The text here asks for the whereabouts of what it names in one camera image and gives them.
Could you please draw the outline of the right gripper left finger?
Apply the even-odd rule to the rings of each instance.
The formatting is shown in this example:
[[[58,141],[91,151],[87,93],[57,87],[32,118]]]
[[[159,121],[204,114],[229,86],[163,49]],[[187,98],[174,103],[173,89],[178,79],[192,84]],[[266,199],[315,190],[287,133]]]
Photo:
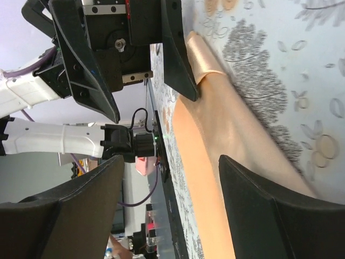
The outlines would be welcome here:
[[[124,167],[114,156],[45,192],[1,203],[1,258],[103,258]]]

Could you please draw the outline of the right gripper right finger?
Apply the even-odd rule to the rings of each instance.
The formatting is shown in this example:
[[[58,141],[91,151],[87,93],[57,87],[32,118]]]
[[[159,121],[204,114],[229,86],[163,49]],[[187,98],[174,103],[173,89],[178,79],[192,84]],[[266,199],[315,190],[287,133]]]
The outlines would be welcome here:
[[[219,177],[236,258],[344,258],[344,205],[297,193],[227,155]]]

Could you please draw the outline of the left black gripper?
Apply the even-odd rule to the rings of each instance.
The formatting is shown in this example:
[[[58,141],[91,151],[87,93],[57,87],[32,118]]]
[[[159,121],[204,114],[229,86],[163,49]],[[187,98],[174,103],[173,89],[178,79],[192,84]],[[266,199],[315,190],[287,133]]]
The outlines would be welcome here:
[[[116,124],[112,94],[153,75],[149,47],[161,40],[164,83],[191,101],[199,98],[181,1],[27,1],[22,15],[53,43],[33,75]]]

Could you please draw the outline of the orange satin napkin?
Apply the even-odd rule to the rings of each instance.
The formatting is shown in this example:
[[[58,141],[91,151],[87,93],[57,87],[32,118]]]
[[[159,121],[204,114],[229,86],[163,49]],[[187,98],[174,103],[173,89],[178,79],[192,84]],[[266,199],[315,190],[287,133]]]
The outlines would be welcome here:
[[[196,101],[178,97],[172,118],[177,147],[205,258],[234,258],[219,179],[221,155],[295,192],[316,194],[236,92],[204,39],[191,32],[185,43],[201,95]]]

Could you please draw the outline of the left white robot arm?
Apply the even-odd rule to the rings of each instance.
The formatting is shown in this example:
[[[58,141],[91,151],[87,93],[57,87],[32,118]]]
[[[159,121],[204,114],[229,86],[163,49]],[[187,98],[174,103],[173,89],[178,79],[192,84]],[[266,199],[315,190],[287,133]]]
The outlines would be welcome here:
[[[165,84],[199,91],[187,58],[180,1],[26,1],[24,19],[53,46],[1,73],[1,155],[52,152],[126,162],[162,155],[159,127],[120,125],[114,94],[153,77],[150,47],[163,48]]]

